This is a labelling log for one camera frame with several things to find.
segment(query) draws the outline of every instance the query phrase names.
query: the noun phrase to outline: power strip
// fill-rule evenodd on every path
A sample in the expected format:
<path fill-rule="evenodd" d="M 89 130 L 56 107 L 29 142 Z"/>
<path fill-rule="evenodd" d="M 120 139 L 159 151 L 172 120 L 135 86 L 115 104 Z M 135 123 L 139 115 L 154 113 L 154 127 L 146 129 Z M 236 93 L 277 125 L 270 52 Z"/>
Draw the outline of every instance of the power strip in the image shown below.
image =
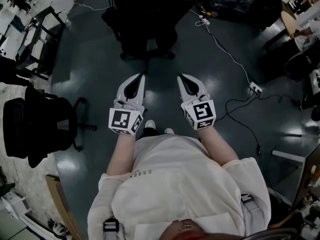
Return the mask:
<path fill-rule="evenodd" d="M 258 95 L 261 95 L 262 93 L 262 89 L 258 85 L 256 85 L 254 82 L 250 83 L 250 89 Z"/>

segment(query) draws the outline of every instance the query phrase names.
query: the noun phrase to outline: white sneaker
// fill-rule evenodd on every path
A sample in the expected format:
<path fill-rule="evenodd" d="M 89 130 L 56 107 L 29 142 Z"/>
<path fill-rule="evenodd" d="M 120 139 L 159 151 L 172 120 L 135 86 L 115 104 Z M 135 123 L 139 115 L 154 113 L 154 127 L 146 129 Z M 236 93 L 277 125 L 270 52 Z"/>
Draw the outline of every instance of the white sneaker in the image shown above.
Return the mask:
<path fill-rule="evenodd" d="M 165 134 L 175 134 L 174 130 L 172 130 L 171 128 L 166 128 L 166 129 L 164 130 L 164 133 L 165 133 Z"/>
<path fill-rule="evenodd" d="M 144 128 L 153 128 L 156 129 L 156 123 L 153 120 L 148 120 L 145 122 Z"/>

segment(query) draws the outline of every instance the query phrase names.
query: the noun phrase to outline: office chair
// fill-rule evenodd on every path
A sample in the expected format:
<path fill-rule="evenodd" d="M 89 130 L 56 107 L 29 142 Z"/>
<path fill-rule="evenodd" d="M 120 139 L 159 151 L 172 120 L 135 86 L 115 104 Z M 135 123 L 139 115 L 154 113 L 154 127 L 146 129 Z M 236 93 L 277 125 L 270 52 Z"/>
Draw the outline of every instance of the office chair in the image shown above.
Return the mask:
<path fill-rule="evenodd" d="M 123 60 L 126 56 L 145 60 L 146 74 L 150 58 L 175 58 L 169 51 L 177 41 L 175 25 L 193 6 L 193 0 L 114 0 L 114 3 L 102 19 L 121 42 Z M 151 39 L 155 39 L 158 48 L 147 51 Z"/>
<path fill-rule="evenodd" d="M 72 107 L 62 97 L 28 87 L 25 98 L 7 101 L 3 108 L 3 138 L 8 157 L 25 159 L 35 168 L 48 154 L 67 150 L 80 152 L 75 138 L 77 127 L 96 131 L 95 125 L 77 122 L 76 109 L 86 100 L 81 97 Z"/>
<path fill-rule="evenodd" d="M 284 65 L 284 74 L 296 82 L 308 76 L 320 63 L 320 40 L 317 38 L 313 45 L 304 52 L 291 57 Z"/>

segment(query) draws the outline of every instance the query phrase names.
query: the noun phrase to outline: shiny floor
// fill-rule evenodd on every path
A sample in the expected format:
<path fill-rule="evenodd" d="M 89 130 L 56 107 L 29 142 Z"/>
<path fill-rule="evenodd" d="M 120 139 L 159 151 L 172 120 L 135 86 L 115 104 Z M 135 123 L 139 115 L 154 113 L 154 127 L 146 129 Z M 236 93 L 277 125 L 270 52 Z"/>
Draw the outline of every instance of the shiny floor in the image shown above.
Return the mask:
<path fill-rule="evenodd" d="M 77 0 L 95 9 L 105 8 L 108 0 Z M 79 107 L 79 120 L 96 124 L 98 130 L 81 131 L 76 139 L 84 147 L 82 152 L 72 147 L 55 153 L 59 177 L 70 209 L 81 230 L 87 235 L 87 214 L 98 192 L 98 180 L 107 169 L 117 135 L 108 129 L 109 108 L 113 106 L 118 86 L 128 77 L 141 73 L 144 62 L 120 59 L 121 44 L 113 31 L 102 21 L 103 10 L 92 11 L 76 5 L 69 14 L 69 26 L 64 31 L 51 82 L 51 93 L 76 102 L 78 97 L 88 100 L 87 106 Z M 198 18 L 187 13 L 177 24 L 178 40 L 172 51 L 174 60 L 152 58 L 146 76 L 144 105 L 148 109 L 144 120 L 153 119 L 162 131 L 173 128 L 176 134 L 197 137 L 180 110 L 180 93 L 177 74 L 193 75 L 204 82 L 214 100 L 217 117 L 225 114 L 229 99 L 246 99 L 249 96 L 245 72 L 221 51 L 215 41 L 202 27 L 196 27 Z M 262 73 L 257 59 L 265 53 L 264 44 L 284 27 L 280 22 L 263 32 L 246 24 L 212 19 L 210 31 L 257 81 Z M 287 94 L 301 99 L 306 91 L 306 82 L 295 82 L 280 77 L 260 85 L 262 98 L 273 94 Z M 237 101 L 229 109 L 240 105 Z M 267 100 L 255 100 L 249 106 L 233 113 L 233 116 L 248 125 L 256 134 L 262 155 L 257 156 L 257 143 L 252 133 L 226 117 L 214 126 L 242 158 L 254 157 L 277 192 L 282 192 L 280 183 L 291 172 L 289 162 L 274 157 L 276 149 L 295 155 L 306 156 L 318 141 L 287 137 L 288 133 L 318 134 L 319 128 L 310 119 L 310 110 L 300 112 L 291 100 L 281 102 L 275 96 Z"/>

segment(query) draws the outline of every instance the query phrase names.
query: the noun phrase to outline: white cable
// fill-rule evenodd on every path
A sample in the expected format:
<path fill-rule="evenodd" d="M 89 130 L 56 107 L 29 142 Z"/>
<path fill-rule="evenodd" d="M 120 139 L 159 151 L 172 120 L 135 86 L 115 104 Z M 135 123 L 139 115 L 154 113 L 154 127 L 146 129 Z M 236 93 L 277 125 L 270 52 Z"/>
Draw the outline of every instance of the white cable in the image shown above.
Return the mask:
<path fill-rule="evenodd" d="M 113 5 L 111 5 L 111 6 L 109 6 L 109 7 L 106 7 L 106 8 L 101 8 L 101 9 L 93 9 L 92 7 L 90 7 L 90 6 L 88 6 L 88 5 L 80 4 L 80 3 L 77 3 L 77 2 L 75 2 L 75 4 L 76 4 L 76 5 L 78 5 L 78 6 L 84 6 L 84 7 L 88 7 L 88 8 L 90 8 L 90 9 L 91 9 L 91 10 L 93 10 L 93 11 L 106 10 L 106 9 L 108 9 L 109 7 L 112 7 L 112 6 L 113 6 Z"/>
<path fill-rule="evenodd" d="M 197 15 L 198 17 L 200 17 L 200 15 L 199 15 L 198 13 L 194 12 L 193 10 L 189 10 L 189 11 L 191 11 L 192 13 L 194 13 L 195 15 Z M 233 62 L 236 63 L 236 64 L 238 64 L 238 65 L 243 69 L 243 71 L 245 72 L 246 80 L 248 81 L 248 83 L 249 83 L 249 85 L 250 85 L 251 83 L 250 83 L 250 81 L 249 81 L 248 73 L 247 73 L 247 71 L 245 70 L 245 68 L 244 68 L 240 63 L 236 62 L 235 59 L 234 59 L 234 57 L 233 57 L 230 53 L 228 53 L 227 51 L 225 51 L 224 49 L 222 49 L 222 48 L 218 45 L 217 39 L 215 38 L 215 36 L 214 36 L 213 34 L 210 33 L 210 30 L 209 30 L 209 28 L 208 28 L 208 25 L 205 24 L 202 20 L 197 21 L 194 25 L 195 25 L 196 27 L 200 27 L 200 26 L 202 26 L 202 25 L 205 25 L 205 26 L 206 26 L 206 29 L 207 29 L 208 33 L 213 37 L 216 46 L 218 46 L 221 51 L 223 51 L 224 53 L 228 54 L 228 55 L 231 57 L 231 59 L 233 60 Z"/>

